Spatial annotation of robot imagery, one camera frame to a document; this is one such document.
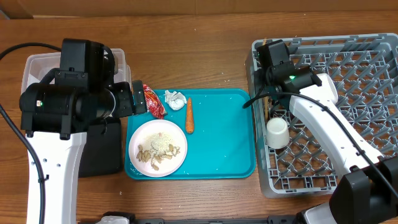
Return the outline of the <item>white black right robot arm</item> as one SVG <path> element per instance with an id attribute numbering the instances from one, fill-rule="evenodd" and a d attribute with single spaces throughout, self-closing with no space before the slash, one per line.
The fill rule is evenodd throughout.
<path id="1" fill-rule="evenodd" d="M 381 223 L 397 217 L 397 158 L 383 156 L 341 114 L 331 77 L 296 68 L 283 40 L 256 52 L 267 91 L 255 99 L 271 96 L 301 120 L 340 180 L 328 202 L 299 212 L 296 223 Z"/>

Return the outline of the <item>white tissue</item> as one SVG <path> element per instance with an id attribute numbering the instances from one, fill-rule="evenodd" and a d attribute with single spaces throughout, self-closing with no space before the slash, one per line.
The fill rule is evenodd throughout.
<path id="1" fill-rule="evenodd" d="M 186 97 L 182 93 L 177 91 L 170 92 L 168 90 L 165 90 L 164 98 L 165 102 L 174 111 L 182 109 L 187 104 Z"/>

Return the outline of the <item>orange carrot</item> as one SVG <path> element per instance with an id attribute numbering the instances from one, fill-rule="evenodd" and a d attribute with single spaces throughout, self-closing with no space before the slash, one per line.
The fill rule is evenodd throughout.
<path id="1" fill-rule="evenodd" d="M 194 119 L 193 119 L 193 106 L 192 99 L 189 98 L 187 100 L 187 113 L 186 113 L 186 121 L 185 121 L 185 130 L 188 134 L 192 134 L 195 129 Z"/>

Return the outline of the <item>grey plastic dish rack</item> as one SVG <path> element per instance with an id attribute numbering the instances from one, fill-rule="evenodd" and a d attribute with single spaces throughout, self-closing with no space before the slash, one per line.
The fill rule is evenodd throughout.
<path id="1" fill-rule="evenodd" d="M 338 92 L 336 107 L 372 147 L 397 155 L 397 35 L 362 34 L 286 38 L 297 68 L 328 74 Z M 262 193 L 269 198 L 330 194 L 338 174 L 310 130 L 269 98 L 269 119 L 288 124 L 282 149 L 266 143 L 263 99 L 252 104 Z"/>

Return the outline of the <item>clear plastic bin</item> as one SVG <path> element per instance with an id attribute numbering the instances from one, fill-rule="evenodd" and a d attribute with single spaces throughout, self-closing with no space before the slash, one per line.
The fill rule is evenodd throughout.
<path id="1" fill-rule="evenodd" d="M 94 93 L 80 94 L 76 103 L 68 108 L 69 100 L 57 100 L 59 88 L 44 85 L 48 100 L 38 92 L 38 83 L 48 73 L 56 74 L 60 68 L 61 53 L 35 54 L 28 57 L 22 79 L 21 118 L 56 119 L 71 115 L 79 121 L 94 121 L 107 117 L 122 118 L 134 113 L 134 100 L 130 95 L 131 72 L 122 49 L 112 49 L 115 61 L 113 84 Z"/>

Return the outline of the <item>red snack wrapper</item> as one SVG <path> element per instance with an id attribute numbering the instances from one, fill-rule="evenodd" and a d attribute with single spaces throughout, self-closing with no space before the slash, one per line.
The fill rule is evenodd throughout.
<path id="1" fill-rule="evenodd" d="M 146 84 L 143 84 L 144 96 L 146 99 L 147 109 L 150 111 L 152 116 L 156 119 L 164 119 L 167 115 L 162 102 L 155 92 Z"/>

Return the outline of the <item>white paper cup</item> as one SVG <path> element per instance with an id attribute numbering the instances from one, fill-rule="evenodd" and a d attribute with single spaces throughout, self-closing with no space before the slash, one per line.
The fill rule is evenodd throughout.
<path id="1" fill-rule="evenodd" d="M 273 149 L 282 149 L 290 141 L 287 122 L 282 118 L 272 118 L 266 124 L 266 143 Z"/>

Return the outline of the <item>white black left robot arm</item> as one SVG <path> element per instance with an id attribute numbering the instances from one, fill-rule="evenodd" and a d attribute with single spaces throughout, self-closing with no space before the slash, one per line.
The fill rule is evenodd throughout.
<path id="1" fill-rule="evenodd" d="M 115 82 L 111 49 L 62 42 L 60 65 L 20 97 L 29 156 L 28 223 L 75 223 L 78 173 L 92 123 L 147 111 L 141 81 Z"/>

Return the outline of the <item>black plastic bin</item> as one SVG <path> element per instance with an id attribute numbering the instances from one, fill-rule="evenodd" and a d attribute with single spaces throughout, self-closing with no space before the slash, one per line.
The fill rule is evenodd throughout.
<path id="1" fill-rule="evenodd" d="M 122 166 L 121 120 L 106 118 L 91 123 L 81 155 L 79 178 L 115 174 Z"/>

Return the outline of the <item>white plate with food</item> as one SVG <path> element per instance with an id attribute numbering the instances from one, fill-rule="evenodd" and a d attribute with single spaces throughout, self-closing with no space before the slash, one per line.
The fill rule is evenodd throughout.
<path id="1" fill-rule="evenodd" d="M 176 124 L 156 119 L 144 123 L 133 133 L 128 156 L 138 172 L 160 178 L 180 168 L 187 149 L 185 134 Z"/>

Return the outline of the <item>teal plastic tray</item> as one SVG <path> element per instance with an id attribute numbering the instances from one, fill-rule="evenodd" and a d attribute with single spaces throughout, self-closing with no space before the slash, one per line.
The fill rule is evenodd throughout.
<path id="1" fill-rule="evenodd" d="M 187 134 L 187 155 L 167 180 L 240 179 L 256 165 L 250 97 L 242 89 L 185 89 L 192 99 L 194 132 Z"/>

